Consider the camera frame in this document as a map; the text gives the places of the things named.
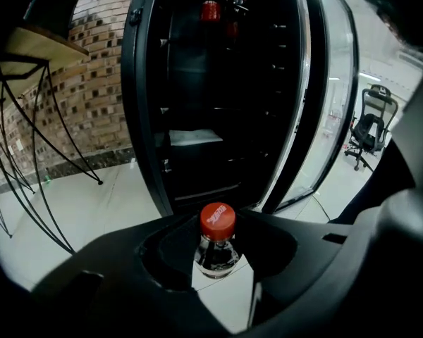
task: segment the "wall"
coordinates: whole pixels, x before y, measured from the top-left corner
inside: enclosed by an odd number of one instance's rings
[[[52,94],[82,154],[91,157],[117,149],[131,151],[121,96],[121,43],[129,5],[130,0],[79,0],[69,40],[87,49],[90,54],[71,66],[52,72],[52,92],[47,79],[44,81],[36,107],[36,126],[69,158],[76,159],[78,155],[56,114]],[[19,100],[30,117],[35,93],[36,87]],[[5,108],[4,118],[8,145],[14,151],[18,166],[24,175],[34,172],[30,126],[13,105]],[[18,140],[23,145],[22,151],[16,145]],[[36,139],[36,152],[41,168],[58,166],[62,161],[39,138]],[[104,167],[116,163],[122,161],[109,158],[95,165]],[[67,169],[52,175],[57,177],[70,173],[76,172]]]

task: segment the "bottle label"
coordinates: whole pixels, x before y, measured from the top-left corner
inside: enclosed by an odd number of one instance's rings
[[[214,213],[211,215],[210,218],[207,219],[208,223],[211,223],[212,225],[214,225],[214,223],[216,223],[219,218],[221,217],[222,213],[224,213],[227,210],[227,208],[224,205],[220,205],[215,211]]]

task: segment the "glass door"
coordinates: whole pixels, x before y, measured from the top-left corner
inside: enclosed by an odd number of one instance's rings
[[[312,61],[304,111],[283,171],[262,208],[266,213],[281,210],[318,189],[341,150],[353,116],[359,73],[353,15],[345,0],[319,0],[314,8],[310,13]],[[313,13],[324,16],[322,57],[314,44],[314,39],[321,37],[314,34]],[[317,24],[319,15],[314,19]],[[316,85],[322,83],[324,88],[319,91]]]

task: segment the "refrigerator door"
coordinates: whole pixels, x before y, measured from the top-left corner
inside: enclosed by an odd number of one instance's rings
[[[212,201],[256,206],[304,96],[308,1],[247,0],[237,39],[228,35],[228,2],[218,0],[221,22],[207,25],[205,1],[133,0],[125,23],[125,116],[161,215]]]
[[[265,213],[316,192],[335,163],[353,118],[359,49],[352,12],[345,0],[310,2],[309,9],[314,8],[310,12],[312,43],[318,37],[323,46],[316,50],[312,45],[302,117],[282,173],[262,208]],[[319,25],[313,20],[320,18],[324,31],[317,32]]]

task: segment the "ceiling light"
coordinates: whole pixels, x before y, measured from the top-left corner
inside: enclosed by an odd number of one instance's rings
[[[373,79],[374,81],[377,81],[377,82],[381,81],[381,79],[379,79],[378,77],[374,77],[374,76],[371,76],[371,75],[368,75],[368,74],[365,74],[365,73],[359,73],[359,75],[368,77],[369,79]]]

